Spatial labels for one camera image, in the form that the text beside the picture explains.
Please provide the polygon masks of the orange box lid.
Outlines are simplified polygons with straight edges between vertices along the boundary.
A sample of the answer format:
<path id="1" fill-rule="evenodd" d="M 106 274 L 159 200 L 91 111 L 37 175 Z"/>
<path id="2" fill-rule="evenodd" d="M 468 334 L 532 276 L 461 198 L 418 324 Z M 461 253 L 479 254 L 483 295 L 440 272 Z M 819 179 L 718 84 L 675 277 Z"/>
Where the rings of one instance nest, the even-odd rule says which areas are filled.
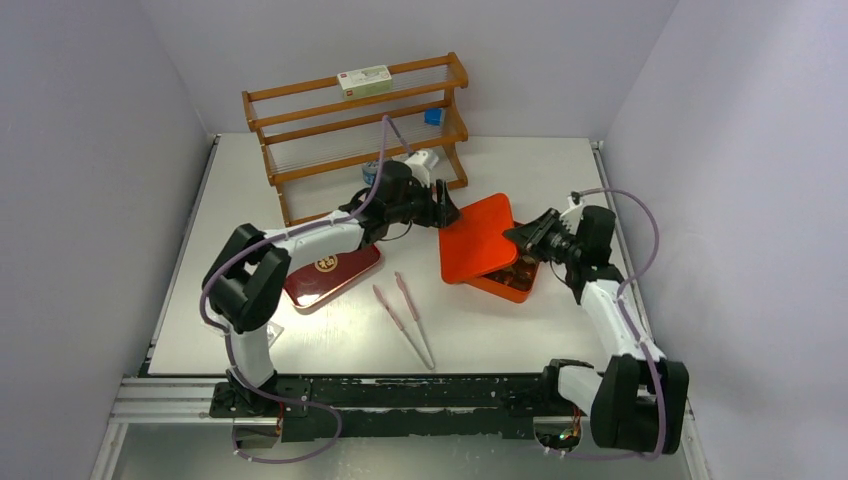
<path id="1" fill-rule="evenodd" d="M 459 210 L 460 218 L 438 232 L 441 278 L 459 284 L 512 265 L 518 247 L 503 233 L 514 227 L 511 203 L 496 193 Z"/>

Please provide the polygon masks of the orange compartment box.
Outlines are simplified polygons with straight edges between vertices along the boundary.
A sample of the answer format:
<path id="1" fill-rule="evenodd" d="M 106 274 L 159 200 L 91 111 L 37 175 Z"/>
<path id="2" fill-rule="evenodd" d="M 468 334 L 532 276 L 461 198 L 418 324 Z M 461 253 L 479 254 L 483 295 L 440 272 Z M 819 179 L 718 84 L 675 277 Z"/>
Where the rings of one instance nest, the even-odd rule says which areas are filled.
<path id="1" fill-rule="evenodd" d="M 503 224 L 470 227 L 469 258 L 461 264 L 460 282 L 513 303 L 523 303 L 533 290 L 539 263 L 503 237 Z"/>

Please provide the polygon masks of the pink tongs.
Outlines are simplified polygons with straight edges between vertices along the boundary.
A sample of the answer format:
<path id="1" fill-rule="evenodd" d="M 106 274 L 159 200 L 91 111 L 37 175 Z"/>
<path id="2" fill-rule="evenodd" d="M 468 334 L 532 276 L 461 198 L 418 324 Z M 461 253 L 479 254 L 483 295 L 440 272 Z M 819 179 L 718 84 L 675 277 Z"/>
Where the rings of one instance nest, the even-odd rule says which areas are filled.
<path id="1" fill-rule="evenodd" d="M 421 321 L 417 306 L 411 296 L 411 291 L 399 271 L 394 272 L 395 283 L 404 301 L 407 313 L 401 315 L 388 300 L 384 291 L 376 284 L 372 286 L 373 294 L 378 304 L 383 308 L 391 319 L 394 326 L 404 337 L 412 351 L 415 353 L 422 366 L 430 372 L 436 369 L 433 350 L 430 345 L 427 332 Z"/>

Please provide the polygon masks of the dark red tray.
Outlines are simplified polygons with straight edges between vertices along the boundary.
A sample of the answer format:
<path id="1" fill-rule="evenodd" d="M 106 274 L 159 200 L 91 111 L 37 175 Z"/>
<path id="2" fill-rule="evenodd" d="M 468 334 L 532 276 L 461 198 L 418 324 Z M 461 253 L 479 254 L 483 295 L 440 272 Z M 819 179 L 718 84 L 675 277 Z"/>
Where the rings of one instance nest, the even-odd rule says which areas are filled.
<path id="1" fill-rule="evenodd" d="M 383 254 L 376 245 L 334 254 L 291 273 L 283 292 L 297 311 L 311 313 L 365 278 L 382 260 Z"/>

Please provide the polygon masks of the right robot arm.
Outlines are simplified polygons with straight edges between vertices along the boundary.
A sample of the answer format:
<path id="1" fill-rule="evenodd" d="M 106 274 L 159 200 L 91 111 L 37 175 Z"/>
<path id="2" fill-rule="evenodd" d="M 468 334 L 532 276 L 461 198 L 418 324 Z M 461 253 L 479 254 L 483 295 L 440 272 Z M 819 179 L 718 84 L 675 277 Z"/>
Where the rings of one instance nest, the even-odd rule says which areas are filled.
<path id="1" fill-rule="evenodd" d="M 577 406 L 589 417 L 595 444 L 644 455 L 670 455 L 680 445 L 689 373 L 671 361 L 637 321 L 625 279 L 611 262 L 616 215 L 600 206 L 550 209 L 504 231 L 504 237 L 540 263 L 566 269 L 565 285 L 591 319 L 609 359 L 603 367 L 554 360 L 554 378 L 539 391 L 550 413 Z"/>

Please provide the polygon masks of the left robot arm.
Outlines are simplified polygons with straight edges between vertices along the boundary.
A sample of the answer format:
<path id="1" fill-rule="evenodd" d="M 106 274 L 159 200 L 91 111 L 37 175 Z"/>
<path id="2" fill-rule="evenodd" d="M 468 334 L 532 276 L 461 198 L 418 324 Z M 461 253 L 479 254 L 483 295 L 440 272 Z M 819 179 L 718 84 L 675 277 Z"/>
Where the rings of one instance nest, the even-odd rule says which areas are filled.
<path id="1" fill-rule="evenodd" d="M 237 403 L 261 416 L 273 409 L 277 388 L 265 327 L 276 313 L 290 273 L 332 255 L 382 240 L 393 224 L 442 229 L 460 217 L 443 180 L 425 183 L 412 166 L 388 161 L 370 187 L 311 222 L 267 232 L 237 227 L 202 282 L 200 314 L 220 330 Z"/>

